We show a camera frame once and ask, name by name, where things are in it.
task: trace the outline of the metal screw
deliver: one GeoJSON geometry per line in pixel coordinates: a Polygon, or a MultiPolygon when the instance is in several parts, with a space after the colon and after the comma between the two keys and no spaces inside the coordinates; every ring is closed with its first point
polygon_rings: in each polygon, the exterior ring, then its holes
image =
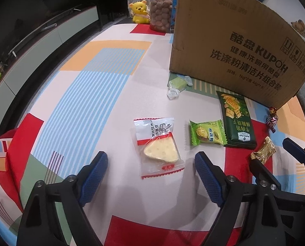
{"type": "Polygon", "coordinates": [[[263,187],[266,187],[268,185],[268,183],[265,180],[261,180],[260,184],[263,187]]]}
{"type": "Polygon", "coordinates": [[[227,176],[227,179],[228,179],[228,181],[230,181],[230,182],[234,182],[234,181],[236,181],[237,179],[236,179],[236,177],[235,176],[233,176],[233,175],[229,175],[229,176],[227,176]]]}
{"type": "Polygon", "coordinates": [[[75,180],[75,177],[76,177],[75,175],[69,175],[66,179],[67,181],[72,182],[75,180]]]}
{"type": "Polygon", "coordinates": [[[37,183],[36,183],[36,186],[39,188],[39,187],[42,187],[43,186],[43,183],[44,181],[43,180],[39,180],[37,183]]]}

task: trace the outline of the small toy bear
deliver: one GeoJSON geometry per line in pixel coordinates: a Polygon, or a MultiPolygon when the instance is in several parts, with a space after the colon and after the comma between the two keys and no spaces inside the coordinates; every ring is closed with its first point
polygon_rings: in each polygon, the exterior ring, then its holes
{"type": "Polygon", "coordinates": [[[134,13],[133,22],[135,22],[136,24],[149,23],[149,16],[147,13],[146,3],[147,3],[146,0],[142,0],[141,2],[129,4],[130,8],[134,13]]]}
{"type": "Polygon", "coordinates": [[[305,23],[302,20],[291,22],[292,27],[305,38],[305,23]]]}

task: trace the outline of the table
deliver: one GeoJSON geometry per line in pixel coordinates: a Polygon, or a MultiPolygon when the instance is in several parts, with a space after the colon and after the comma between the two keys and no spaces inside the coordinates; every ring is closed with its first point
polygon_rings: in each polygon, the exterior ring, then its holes
{"type": "MultiPolygon", "coordinates": [[[[168,100],[168,66],[173,35],[147,25],[110,27],[73,55],[54,75],[19,126],[10,145],[16,188],[24,207],[37,180],[60,182],[77,174],[99,150],[109,167],[84,211],[106,245],[199,245],[219,211],[196,174],[193,158],[204,151],[214,165],[252,182],[250,150],[190,144],[189,120],[221,119],[216,90],[230,91],[193,79],[193,86],[168,100]],[[174,117],[173,136],[185,169],[141,179],[134,119],[174,117]]],[[[246,99],[258,146],[269,134],[266,107],[246,99]]],[[[305,168],[282,148],[290,137],[305,148],[305,117],[296,97],[278,111],[277,153],[266,166],[283,190],[305,194],[305,168]]],[[[240,232],[243,203],[229,245],[240,232]]],[[[61,207],[57,208],[65,239],[72,243],[61,207]]]]}

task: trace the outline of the green snack packet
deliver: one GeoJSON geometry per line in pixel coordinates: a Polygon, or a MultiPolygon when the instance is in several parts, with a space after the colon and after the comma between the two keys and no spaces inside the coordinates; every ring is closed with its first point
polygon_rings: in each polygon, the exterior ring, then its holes
{"type": "Polygon", "coordinates": [[[217,92],[222,108],[227,147],[255,149],[257,146],[252,120],[245,98],[217,92]]]}
{"type": "Polygon", "coordinates": [[[192,145],[197,146],[201,142],[227,144],[222,120],[195,123],[190,121],[192,145]]]}
{"type": "Polygon", "coordinates": [[[168,82],[168,86],[170,88],[178,89],[179,91],[183,91],[187,87],[187,82],[180,77],[176,77],[168,82]]]}

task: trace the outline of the blue gripper pad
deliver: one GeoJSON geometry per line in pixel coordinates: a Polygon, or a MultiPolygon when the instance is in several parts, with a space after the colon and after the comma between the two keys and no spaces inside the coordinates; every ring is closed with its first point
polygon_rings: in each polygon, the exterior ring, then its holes
{"type": "Polygon", "coordinates": [[[200,153],[195,156],[195,167],[211,201],[221,207],[224,204],[221,185],[200,153]]]}
{"type": "Polygon", "coordinates": [[[81,197],[78,203],[83,207],[86,203],[91,202],[101,180],[103,179],[108,166],[108,157],[103,153],[96,166],[91,170],[81,189],[81,197]]]}
{"type": "Polygon", "coordinates": [[[283,149],[290,153],[298,162],[305,164],[305,150],[290,138],[282,142],[283,149]]]}

